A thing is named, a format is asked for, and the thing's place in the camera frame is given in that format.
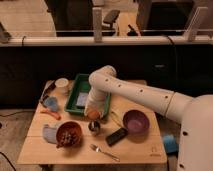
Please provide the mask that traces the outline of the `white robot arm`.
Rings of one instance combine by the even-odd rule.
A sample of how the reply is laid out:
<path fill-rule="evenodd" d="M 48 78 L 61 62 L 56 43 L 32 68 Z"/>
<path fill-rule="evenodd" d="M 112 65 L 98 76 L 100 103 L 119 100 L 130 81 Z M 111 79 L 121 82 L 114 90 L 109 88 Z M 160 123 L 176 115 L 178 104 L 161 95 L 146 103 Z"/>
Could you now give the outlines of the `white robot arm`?
<path fill-rule="evenodd" d="M 103 115 L 108 93 L 125 97 L 181 125 L 176 171 L 213 171 L 213 95 L 191 97 L 117 78 L 106 65 L 89 75 L 91 89 L 84 114 Z"/>

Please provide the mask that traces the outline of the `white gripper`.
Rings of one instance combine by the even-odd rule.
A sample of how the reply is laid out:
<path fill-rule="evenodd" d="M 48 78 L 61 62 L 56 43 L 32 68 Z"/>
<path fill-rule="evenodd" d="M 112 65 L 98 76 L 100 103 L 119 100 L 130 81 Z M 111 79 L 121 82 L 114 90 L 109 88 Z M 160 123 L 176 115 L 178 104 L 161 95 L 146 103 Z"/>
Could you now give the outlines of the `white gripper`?
<path fill-rule="evenodd" d="M 92 110 L 100 113 L 100 118 L 103 118 L 109 109 L 109 94 L 99 90 L 91 89 L 84 109 L 84 115 L 88 117 L 88 113 Z"/>

